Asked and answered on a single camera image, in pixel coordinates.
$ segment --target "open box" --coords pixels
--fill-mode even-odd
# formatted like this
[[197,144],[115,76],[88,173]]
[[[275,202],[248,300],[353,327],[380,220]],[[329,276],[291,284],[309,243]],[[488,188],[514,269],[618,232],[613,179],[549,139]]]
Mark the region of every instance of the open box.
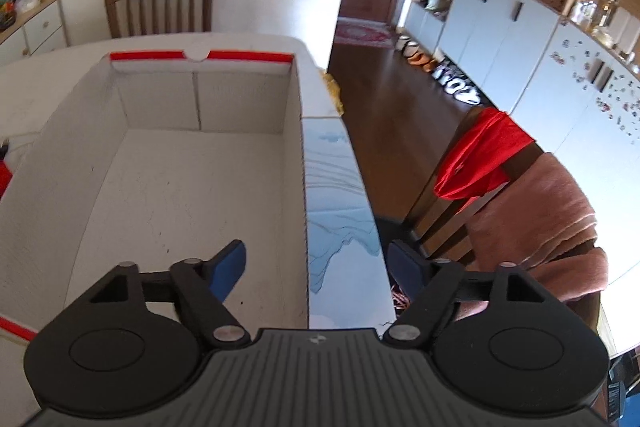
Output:
[[[305,108],[330,104],[307,58],[101,60],[0,201],[0,315],[41,328],[121,261],[163,271],[241,239],[246,272],[225,305],[252,335],[388,327],[395,313],[369,202],[341,119]],[[34,412],[23,351],[0,338],[2,408]]]

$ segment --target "dark brown floor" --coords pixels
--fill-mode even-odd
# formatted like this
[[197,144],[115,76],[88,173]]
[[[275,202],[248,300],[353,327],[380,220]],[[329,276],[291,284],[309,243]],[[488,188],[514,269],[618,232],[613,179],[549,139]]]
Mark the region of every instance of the dark brown floor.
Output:
[[334,44],[328,71],[373,212],[402,219],[470,106],[393,50]]

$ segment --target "doormat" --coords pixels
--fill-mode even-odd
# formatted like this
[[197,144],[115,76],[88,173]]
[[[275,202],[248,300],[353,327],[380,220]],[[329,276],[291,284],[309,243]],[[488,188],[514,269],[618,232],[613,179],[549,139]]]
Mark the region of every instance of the doormat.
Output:
[[392,49],[396,45],[396,35],[382,22],[338,17],[334,43]]

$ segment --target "yellow object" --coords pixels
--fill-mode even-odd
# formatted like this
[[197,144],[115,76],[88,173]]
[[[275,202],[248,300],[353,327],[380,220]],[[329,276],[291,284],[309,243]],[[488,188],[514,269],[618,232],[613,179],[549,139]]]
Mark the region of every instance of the yellow object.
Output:
[[321,70],[324,83],[326,84],[326,90],[329,92],[329,96],[334,101],[335,110],[340,116],[344,115],[344,107],[342,106],[342,100],[340,100],[340,86],[326,71]]

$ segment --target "ribbed gray panel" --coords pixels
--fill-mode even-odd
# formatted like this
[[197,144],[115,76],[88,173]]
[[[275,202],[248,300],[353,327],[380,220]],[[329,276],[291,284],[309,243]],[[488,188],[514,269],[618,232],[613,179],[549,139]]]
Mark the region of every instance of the ribbed gray panel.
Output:
[[373,330],[266,330],[241,351],[212,357],[173,402],[136,417],[96,421],[47,410],[29,427],[596,427],[589,410],[514,419],[464,402],[417,351],[381,344]]

